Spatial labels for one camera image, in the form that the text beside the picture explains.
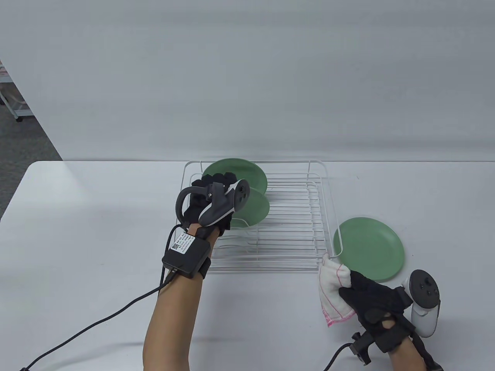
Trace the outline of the person's right hand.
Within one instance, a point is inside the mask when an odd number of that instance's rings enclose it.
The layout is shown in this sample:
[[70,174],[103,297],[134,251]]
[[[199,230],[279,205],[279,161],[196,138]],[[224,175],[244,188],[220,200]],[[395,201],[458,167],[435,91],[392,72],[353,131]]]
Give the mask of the person's right hand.
[[381,285],[357,271],[350,272],[351,287],[341,287],[340,297],[356,312],[358,320],[383,353],[389,353],[415,332],[405,318],[406,306],[399,290]]

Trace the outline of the person's left hand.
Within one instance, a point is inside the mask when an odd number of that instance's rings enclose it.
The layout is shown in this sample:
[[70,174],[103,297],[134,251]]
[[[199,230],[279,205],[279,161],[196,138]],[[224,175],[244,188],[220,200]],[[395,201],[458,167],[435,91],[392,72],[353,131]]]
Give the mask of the person's left hand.
[[[191,185],[193,187],[207,187],[209,184],[214,182],[220,183],[224,185],[224,190],[228,190],[230,185],[237,182],[237,178],[235,174],[226,172],[224,174],[216,173],[214,175],[204,175],[201,179],[195,180]],[[205,196],[199,194],[193,194],[189,197],[189,207],[184,212],[184,219],[189,224],[198,224],[200,213],[205,209],[208,205],[210,205],[210,201],[206,200]],[[218,221],[215,225],[218,227],[219,236],[223,236],[225,230],[230,229],[230,223],[232,221],[232,214],[227,215],[225,218]]]

